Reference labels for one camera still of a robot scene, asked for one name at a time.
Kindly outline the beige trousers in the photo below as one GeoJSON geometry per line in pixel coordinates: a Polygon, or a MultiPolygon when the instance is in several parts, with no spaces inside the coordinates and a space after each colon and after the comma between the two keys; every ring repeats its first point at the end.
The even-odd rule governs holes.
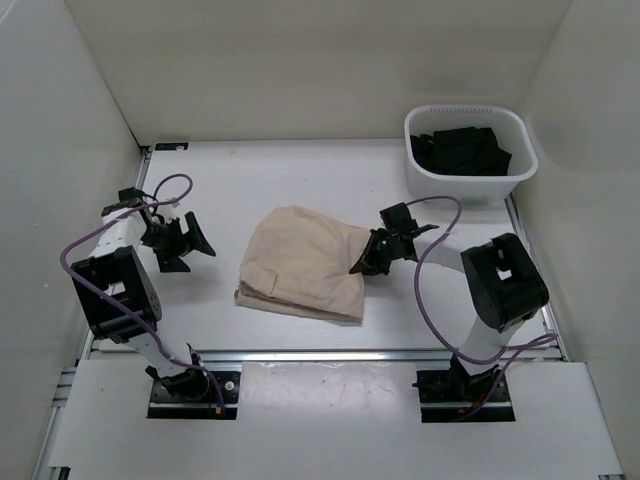
{"type": "Polygon", "coordinates": [[[278,207],[255,228],[239,266],[238,306],[359,324],[365,281],[351,268],[368,229],[297,205],[278,207]]]}

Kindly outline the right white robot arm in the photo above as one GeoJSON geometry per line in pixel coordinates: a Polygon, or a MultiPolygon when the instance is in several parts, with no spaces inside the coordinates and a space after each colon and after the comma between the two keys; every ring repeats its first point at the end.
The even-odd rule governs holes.
{"type": "Polygon", "coordinates": [[[496,382],[503,372],[499,360],[521,326],[535,317],[549,302],[549,291],[519,237],[501,234],[479,246],[463,248],[450,239],[462,214],[462,203],[448,196],[456,205],[453,220],[422,253],[414,244],[422,234],[435,230],[433,224],[420,225],[411,215],[413,204],[398,203],[380,212],[383,226],[370,231],[370,238],[352,274],[387,275],[396,260],[412,261],[413,288],[418,309],[438,341],[451,352],[447,386],[460,399],[470,400],[486,384],[496,382]],[[437,329],[430,318],[420,292],[422,267],[428,256],[437,253],[435,263],[461,272],[466,279],[476,318],[462,345],[456,347],[437,329]]]}

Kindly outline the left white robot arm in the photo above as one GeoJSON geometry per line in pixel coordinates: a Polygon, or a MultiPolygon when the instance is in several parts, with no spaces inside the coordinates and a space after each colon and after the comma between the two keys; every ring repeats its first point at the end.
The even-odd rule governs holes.
{"type": "Polygon", "coordinates": [[[91,332],[142,355],[147,374],[169,394],[205,397],[214,389],[212,376],[190,344],[172,346],[161,339],[159,295],[138,255],[140,248],[150,249],[163,273],[189,272],[184,258],[193,251],[215,256],[195,214],[179,217],[172,205],[131,187],[103,208],[101,220],[87,258],[70,263],[61,255],[91,332]]]}

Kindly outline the white plastic basket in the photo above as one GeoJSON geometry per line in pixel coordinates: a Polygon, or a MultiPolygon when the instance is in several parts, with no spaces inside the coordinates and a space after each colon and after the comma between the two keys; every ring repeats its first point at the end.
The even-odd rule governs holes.
{"type": "Polygon", "coordinates": [[[406,179],[415,197],[499,201],[538,169],[523,120],[503,107],[416,107],[405,118],[404,134],[406,179]]]}

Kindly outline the black folded garment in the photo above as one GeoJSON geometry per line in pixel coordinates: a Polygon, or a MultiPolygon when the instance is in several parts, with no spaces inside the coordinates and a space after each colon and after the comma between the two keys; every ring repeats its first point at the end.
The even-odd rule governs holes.
{"type": "Polygon", "coordinates": [[[445,176],[506,176],[512,159],[490,127],[411,135],[410,146],[421,168],[445,176]]]}

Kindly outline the front aluminium rail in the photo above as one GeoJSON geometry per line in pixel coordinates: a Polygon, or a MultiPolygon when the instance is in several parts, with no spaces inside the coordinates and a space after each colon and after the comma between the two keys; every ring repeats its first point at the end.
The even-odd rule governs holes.
{"type": "Polygon", "coordinates": [[[450,352],[438,349],[205,350],[200,355],[210,363],[439,362],[451,357],[450,352]]]}

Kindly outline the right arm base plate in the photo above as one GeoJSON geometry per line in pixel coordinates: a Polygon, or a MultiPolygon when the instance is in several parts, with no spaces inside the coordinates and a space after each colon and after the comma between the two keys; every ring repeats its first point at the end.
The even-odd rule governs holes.
{"type": "Polygon", "coordinates": [[[504,423],[516,420],[507,380],[500,368],[466,386],[450,370],[418,370],[422,423],[504,423]]]}

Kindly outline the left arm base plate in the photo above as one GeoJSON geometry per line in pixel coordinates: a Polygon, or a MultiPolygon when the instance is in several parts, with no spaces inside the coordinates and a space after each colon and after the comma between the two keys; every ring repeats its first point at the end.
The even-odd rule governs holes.
{"type": "Polygon", "coordinates": [[[235,420],[241,387],[241,372],[213,371],[215,382],[203,372],[188,370],[161,378],[147,366],[153,380],[147,417],[150,419],[235,420]]]}

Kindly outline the left aluminium frame rail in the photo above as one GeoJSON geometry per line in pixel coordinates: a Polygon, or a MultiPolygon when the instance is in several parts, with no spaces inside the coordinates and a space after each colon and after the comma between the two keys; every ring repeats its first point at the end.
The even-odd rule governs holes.
{"type": "Polygon", "coordinates": [[[54,397],[50,406],[49,418],[36,456],[35,465],[32,473],[30,474],[30,479],[68,478],[70,468],[51,467],[49,465],[49,459],[51,457],[51,452],[55,444],[58,430],[61,426],[66,403],[71,393],[77,366],[81,360],[89,359],[96,349],[95,336],[90,330],[88,330],[81,345],[79,356],[75,359],[75,363],[70,367],[64,367],[62,369],[57,381],[54,397]]]}

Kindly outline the aluminium frame rail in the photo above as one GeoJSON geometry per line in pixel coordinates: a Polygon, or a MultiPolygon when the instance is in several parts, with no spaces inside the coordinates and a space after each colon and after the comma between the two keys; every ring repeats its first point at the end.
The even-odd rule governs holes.
{"type": "Polygon", "coordinates": [[[556,320],[554,317],[554,311],[550,305],[550,293],[549,289],[542,277],[539,270],[539,266],[536,262],[533,247],[527,236],[524,222],[521,219],[521,215],[518,210],[515,195],[510,193],[506,200],[505,205],[507,213],[509,214],[512,227],[515,235],[518,237],[523,251],[522,254],[516,255],[516,266],[518,268],[523,267],[523,270],[519,275],[523,276],[524,283],[528,288],[533,290],[528,294],[528,303],[531,303],[537,307],[537,312],[542,317],[542,324],[547,336],[553,336],[554,339],[549,342],[553,344],[554,348],[559,351],[560,359],[564,362],[568,361],[566,349],[563,345],[561,335],[559,334],[556,320]]]}
{"type": "Polygon", "coordinates": [[[77,366],[81,360],[89,359],[96,349],[95,336],[90,330],[88,330],[81,345],[79,356],[75,359],[75,363],[70,367],[64,367],[62,369],[57,381],[54,397],[50,406],[49,418],[36,456],[35,465],[32,473],[30,474],[30,479],[68,478],[70,468],[51,467],[49,465],[49,459],[51,457],[51,452],[55,444],[58,430],[61,426],[66,403],[71,393],[77,366]]]}

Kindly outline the right aluminium frame rail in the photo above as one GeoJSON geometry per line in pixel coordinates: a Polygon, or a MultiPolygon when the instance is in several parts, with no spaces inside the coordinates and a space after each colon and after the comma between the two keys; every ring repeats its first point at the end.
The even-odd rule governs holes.
{"type": "Polygon", "coordinates": [[[533,247],[527,236],[524,222],[521,219],[521,215],[518,210],[515,195],[510,193],[506,200],[505,205],[507,213],[509,214],[512,227],[515,235],[518,237],[523,251],[522,254],[516,255],[516,266],[518,268],[523,267],[523,270],[519,275],[523,276],[524,283],[528,288],[533,290],[528,294],[528,303],[531,303],[537,307],[537,312],[542,317],[542,324],[547,336],[553,336],[554,339],[549,342],[553,344],[554,348],[559,351],[560,359],[564,362],[568,361],[566,349],[563,345],[561,335],[559,334],[556,320],[554,317],[554,311],[550,305],[550,293],[549,289],[542,277],[539,270],[539,266],[536,262],[533,247]]]}

